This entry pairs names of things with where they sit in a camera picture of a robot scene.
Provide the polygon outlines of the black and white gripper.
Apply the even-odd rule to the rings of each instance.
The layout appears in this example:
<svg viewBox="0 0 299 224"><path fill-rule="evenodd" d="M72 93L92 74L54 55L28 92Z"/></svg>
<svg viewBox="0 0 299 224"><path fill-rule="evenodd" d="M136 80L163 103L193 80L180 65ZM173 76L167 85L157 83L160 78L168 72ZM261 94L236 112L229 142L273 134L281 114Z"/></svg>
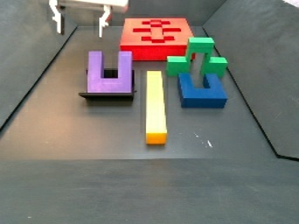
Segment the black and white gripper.
<svg viewBox="0 0 299 224"><path fill-rule="evenodd" d="M97 35L103 37L103 30L108 26L111 18L111 9L116 12L125 12L128 8L128 0L49 0L48 1L52 20L56 22L56 32L61 34L61 13L59 5L64 7L76 7L91 10L104 10L103 16L99 18Z"/></svg>

